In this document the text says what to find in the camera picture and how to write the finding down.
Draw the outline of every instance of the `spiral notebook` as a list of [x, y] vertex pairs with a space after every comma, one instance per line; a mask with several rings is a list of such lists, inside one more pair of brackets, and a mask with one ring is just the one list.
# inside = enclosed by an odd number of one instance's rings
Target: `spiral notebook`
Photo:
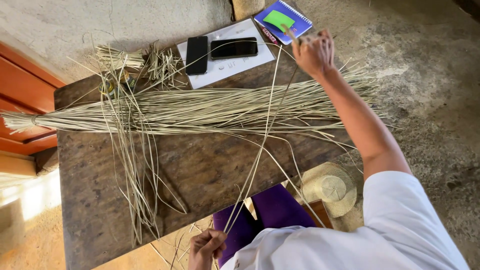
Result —
[[301, 36], [312, 27], [312, 22], [307, 19], [307, 17], [303, 16], [282, 0], [278, 0], [267, 7], [264, 11], [256, 15], [254, 19], [285, 45], [290, 44], [292, 40], [284, 33], [280, 24], [290, 25], [290, 29], [295, 37]]

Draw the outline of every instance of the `wooden table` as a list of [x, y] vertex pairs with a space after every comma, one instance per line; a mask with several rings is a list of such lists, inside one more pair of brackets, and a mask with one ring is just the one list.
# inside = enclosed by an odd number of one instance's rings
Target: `wooden table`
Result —
[[[277, 56], [278, 48], [272, 46], [271, 49]], [[291, 53], [291, 46], [286, 49]], [[275, 63], [271, 61], [208, 87], [270, 86]], [[294, 60], [282, 53], [276, 84], [287, 84], [295, 67]], [[293, 81], [309, 79], [299, 68]], [[99, 83], [100, 77], [94, 75], [57, 89], [55, 108], [69, 105]], [[99, 100], [99, 93], [93, 91], [81, 101], [96, 100]], [[329, 132], [340, 142], [349, 141], [344, 130]], [[115, 181], [114, 168], [119, 179], [123, 168], [119, 159], [114, 163], [109, 134], [59, 130], [57, 136], [67, 269], [90, 270], [139, 247], [132, 248], [128, 203]], [[283, 137], [290, 141], [301, 172], [344, 153], [335, 144], [310, 137]], [[249, 139], [261, 142], [262, 138], [251, 135]], [[157, 219], [161, 235], [234, 204], [239, 195], [234, 184], [242, 186], [258, 151], [256, 145], [224, 134], [166, 135], [159, 136], [156, 142], [161, 177], [180, 195], [188, 210], [188, 214], [182, 215], [162, 206], [162, 214]], [[290, 176], [296, 175], [286, 142], [270, 138], [265, 148]], [[280, 169], [264, 153], [250, 195], [284, 180]], [[143, 244], [153, 240], [151, 233], [144, 230]]]

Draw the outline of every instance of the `black smartphone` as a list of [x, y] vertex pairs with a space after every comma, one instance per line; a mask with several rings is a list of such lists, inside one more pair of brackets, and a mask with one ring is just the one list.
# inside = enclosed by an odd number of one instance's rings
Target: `black smartphone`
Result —
[[214, 40], [210, 43], [210, 50], [212, 60], [257, 56], [257, 38]]
[[187, 67], [185, 68], [185, 73], [187, 75], [205, 74], [207, 73], [207, 63], [208, 37], [189, 37], [187, 40]]

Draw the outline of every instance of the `orange door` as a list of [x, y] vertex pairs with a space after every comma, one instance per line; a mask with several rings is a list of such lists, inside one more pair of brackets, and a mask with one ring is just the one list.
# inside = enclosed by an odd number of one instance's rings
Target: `orange door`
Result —
[[[0, 44], [0, 85], [0, 110], [46, 113], [54, 110], [53, 91], [65, 84]], [[0, 150], [30, 155], [57, 145], [52, 129], [12, 131], [0, 122]]]

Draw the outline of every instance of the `paper sheet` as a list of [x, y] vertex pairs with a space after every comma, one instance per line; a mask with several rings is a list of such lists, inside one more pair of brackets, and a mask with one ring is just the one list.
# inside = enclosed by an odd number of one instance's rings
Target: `paper sheet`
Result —
[[[213, 40], [256, 37], [258, 43], [258, 55], [254, 57], [222, 59], [212, 61], [208, 55], [207, 73], [203, 75], [188, 76], [193, 89], [198, 89], [221, 79], [225, 79], [242, 71], [270, 62], [275, 59], [270, 49], [264, 42], [261, 33], [255, 27], [252, 19], [244, 20], [234, 25], [227, 26], [217, 31], [206, 34], [208, 44]], [[187, 59], [187, 42], [177, 45], [183, 64]]]

